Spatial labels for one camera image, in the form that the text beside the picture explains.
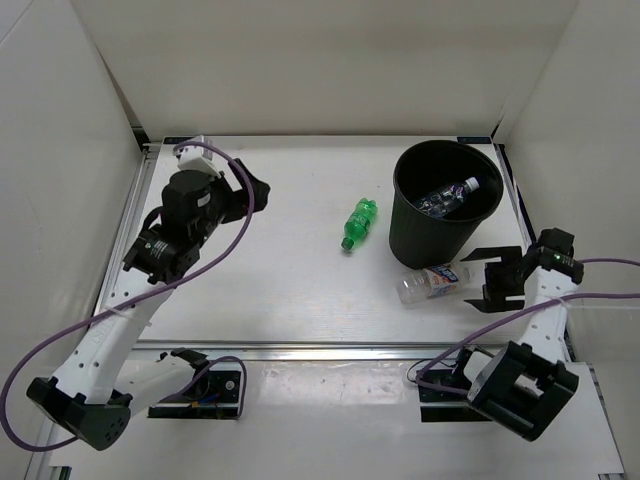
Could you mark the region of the red label clear bottle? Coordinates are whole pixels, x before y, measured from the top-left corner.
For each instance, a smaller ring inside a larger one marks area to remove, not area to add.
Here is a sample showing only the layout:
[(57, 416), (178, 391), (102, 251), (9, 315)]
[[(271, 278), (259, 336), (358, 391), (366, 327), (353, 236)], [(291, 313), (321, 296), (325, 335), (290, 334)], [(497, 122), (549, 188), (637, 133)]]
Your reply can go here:
[(405, 274), (396, 291), (403, 304), (418, 303), (462, 290), (474, 276), (474, 271), (461, 263), (441, 264)]

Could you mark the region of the clear plastic bottle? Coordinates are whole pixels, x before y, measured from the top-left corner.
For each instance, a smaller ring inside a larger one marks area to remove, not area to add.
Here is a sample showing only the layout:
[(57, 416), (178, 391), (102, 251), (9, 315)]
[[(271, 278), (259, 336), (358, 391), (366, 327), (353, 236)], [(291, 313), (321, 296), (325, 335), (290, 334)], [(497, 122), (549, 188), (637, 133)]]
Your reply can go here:
[(414, 201), (413, 206), (429, 217), (444, 218), (460, 208), (469, 195), (479, 188), (478, 179), (470, 177), (462, 182), (454, 182), (438, 187)]

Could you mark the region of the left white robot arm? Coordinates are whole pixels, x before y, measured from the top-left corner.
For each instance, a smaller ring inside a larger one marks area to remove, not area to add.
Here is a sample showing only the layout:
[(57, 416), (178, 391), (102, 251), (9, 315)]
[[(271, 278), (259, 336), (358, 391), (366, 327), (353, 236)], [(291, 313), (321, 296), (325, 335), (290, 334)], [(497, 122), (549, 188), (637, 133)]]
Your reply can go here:
[(213, 361), (191, 349), (163, 354), (139, 374), (122, 367), (152, 317), (173, 292), (197, 277), (200, 250), (221, 224), (248, 222), (265, 209), (270, 186), (239, 159), (233, 189), (207, 160), (179, 167), (123, 259), (124, 287), (86, 326), (68, 359), (26, 395), (55, 424), (97, 451), (111, 447), (130, 419), (169, 398), (198, 400)]

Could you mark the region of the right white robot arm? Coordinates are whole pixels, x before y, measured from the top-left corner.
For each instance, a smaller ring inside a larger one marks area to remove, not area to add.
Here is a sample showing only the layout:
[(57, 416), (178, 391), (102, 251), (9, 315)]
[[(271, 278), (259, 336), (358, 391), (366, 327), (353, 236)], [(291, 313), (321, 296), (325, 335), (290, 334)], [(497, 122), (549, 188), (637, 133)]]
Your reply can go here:
[[(525, 295), (538, 306), (572, 294), (584, 266), (574, 248), (542, 241), (519, 247), (478, 248), (468, 261), (485, 260), (483, 298), (469, 303), (483, 313), (524, 311)], [(579, 378), (567, 370), (564, 332), (567, 309), (558, 303), (526, 315), (522, 336), (496, 355), (466, 347), (449, 375), (449, 387), (469, 407), (527, 441), (546, 430), (577, 391)]]

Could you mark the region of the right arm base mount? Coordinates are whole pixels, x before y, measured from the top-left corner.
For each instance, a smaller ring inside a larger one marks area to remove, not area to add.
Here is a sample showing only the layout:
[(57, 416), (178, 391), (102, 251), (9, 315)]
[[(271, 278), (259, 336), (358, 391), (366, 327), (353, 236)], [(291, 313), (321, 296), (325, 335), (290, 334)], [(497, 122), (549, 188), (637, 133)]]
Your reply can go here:
[(418, 388), (422, 423), (471, 423), (483, 422), (486, 418), (471, 409), (465, 396), (455, 392), (427, 388), (430, 383), (447, 388), (468, 391), (471, 381), (463, 373), (471, 356), (469, 347), (462, 348), (455, 358), (445, 358), (424, 374), (418, 372), (426, 366), (428, 359), (412, 364), (406, 372), (406, 380)]

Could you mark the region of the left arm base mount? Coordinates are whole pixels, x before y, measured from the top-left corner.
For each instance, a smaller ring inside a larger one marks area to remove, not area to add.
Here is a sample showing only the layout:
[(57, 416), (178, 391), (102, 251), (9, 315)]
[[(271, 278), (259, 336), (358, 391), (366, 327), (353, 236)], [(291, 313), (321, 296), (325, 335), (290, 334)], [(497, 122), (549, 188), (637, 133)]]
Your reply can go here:
[(188, 389), (150, 406), (150, 419), (238, 420), (244, 409), (247, 367), (235, 356), (210, 360), (204, 353), (180, 348), (170, 352), (185, 361), (195, 378)]

